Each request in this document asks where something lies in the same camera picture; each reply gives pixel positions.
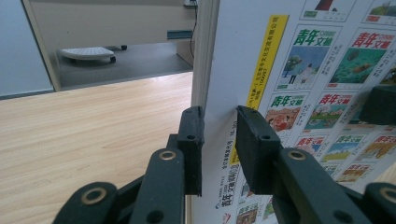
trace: white wall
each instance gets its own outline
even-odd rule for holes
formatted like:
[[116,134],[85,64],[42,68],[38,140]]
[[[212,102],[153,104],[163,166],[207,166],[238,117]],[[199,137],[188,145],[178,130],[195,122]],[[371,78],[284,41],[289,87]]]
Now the white wall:
[[52,91],[21,1],[0,1],[0,97]]
[[47,51],[167,41],[190,30],[193,8],[182,0],[28,0]]

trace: white object on floor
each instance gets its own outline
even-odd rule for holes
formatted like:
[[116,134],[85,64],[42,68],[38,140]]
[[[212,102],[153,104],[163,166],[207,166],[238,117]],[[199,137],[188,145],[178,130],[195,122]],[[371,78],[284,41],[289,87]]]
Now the white object on floor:
[[116,61],[114,52],[102,47],[85,49],[61,49],[61,54],[64,57],[71,59],[71,63],[75,63],[76,60],[99,60],[106,58],[110,58],[112,63]]

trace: wooden floor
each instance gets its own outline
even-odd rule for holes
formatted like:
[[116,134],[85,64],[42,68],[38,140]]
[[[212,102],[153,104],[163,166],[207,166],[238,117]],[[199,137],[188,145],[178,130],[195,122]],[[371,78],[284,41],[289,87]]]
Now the wooden floor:
[[0,223],[51,223],[95,181],[146,171],[190,107],[192,74],[0,102]]

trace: yellow banner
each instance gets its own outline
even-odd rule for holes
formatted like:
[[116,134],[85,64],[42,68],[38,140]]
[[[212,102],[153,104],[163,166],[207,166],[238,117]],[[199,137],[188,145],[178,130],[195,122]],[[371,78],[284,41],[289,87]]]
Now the yellow banner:
[[[260,50],[260,56],[256,64],[256,70],[251,80],[246,103],[247,107],[256,110],[259,109],[262,95],[264,94],[265,86],[267,85],[268,77],[270,76],[288,18],[288,15],[272,15],[268,21],[267,30],[265,31],[265,36],[262,41],[262,49]],[[235,144],[233,144],[233,151],[231,152],[229,163],[231,165],[239,163]]]

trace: magazine cover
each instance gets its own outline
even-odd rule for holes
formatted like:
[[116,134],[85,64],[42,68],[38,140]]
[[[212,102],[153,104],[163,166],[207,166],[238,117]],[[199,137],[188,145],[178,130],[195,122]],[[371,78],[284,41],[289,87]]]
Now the magazine cover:
[[246,205],[238,208],[236,224],[253,224],[256,223],[257,210],[259,208],[258,203]]
[[385,74],[384,78],[381,80],[383,85],[396,85],[396,63]]
[[316,157],[326,137],[320,135],[299,137],[295,147],[307,151]]
[[303,133],[329,133],[346,111],[354,93],[323,93]]
[[307,95],[308,92],[294,92],[272,96],[265,119],[279,137],[290,135]]
[[312,89],[341,27],[298,26],[276,89]]
[[394,42],[391,30],[359,29],[330,79],[329,89],[360,89]]
[[392,67],[394,67],[395,62],[396,45],[394,45],[392,49],[388,50],[381,62],[376,65],[376,68],[371,75],[375,80],[375,83],[384,78],[391,78],[392,72],[394,73],[394,71],[392,71]]
[[343,132],[348,133],[369,133],[375,128],[374,124],[359,119],[363,105],[360,105],[353,117],[349,120]]
[[396,1],[374,1],[363,22],[396,25]]
[[356,0],[306,0],[301,20],[345,21]]
[[338,135],[337,140],[320,160],[320,164],[326,167],[325,170],[330,170],[329,175],[332,177],[336,175],[335,171],[337,171],[338,166],[343,164],[352,153],[359,150],[358,146],[365,136],[364,134]]
[[336,179],[345,186],[352,185],[364,177],[384,157],[389,157],[396,150],[395,135],[380,135]]
[[395,125],[386,125],[384,130],[382,130],[383,133],[396,133],[396,126]]
[[[242,189],[241,189],[241,194],[239,197],[239,204],[237,206],[237,211],[239,211],[239,213],[244,213],[244,211],[246,209],[252,208],[251,205],[253,205],[253,208],[257,210],[257,211],[255,211],[255,214],[256,214],[255,219],[254,219],[255,221],[257,220],[257,222],[260,222],[260,220],[262,219],[262,220],[267,220],[267,221],[273,220],[272,223],[277,223],[275,213],[274,213],[274,208],[272,206],[272,197],[269,195],[255,195],[255,194],[253,194],[253,192],[250,191],[248,183],[246,182],[246,179],[245,179],[244,185],[242,186]],[[238,218],[244,219],[243,217],[246,217],[245,213],[242,216],[238,215],[236,219],[237,220],[238,220]]]

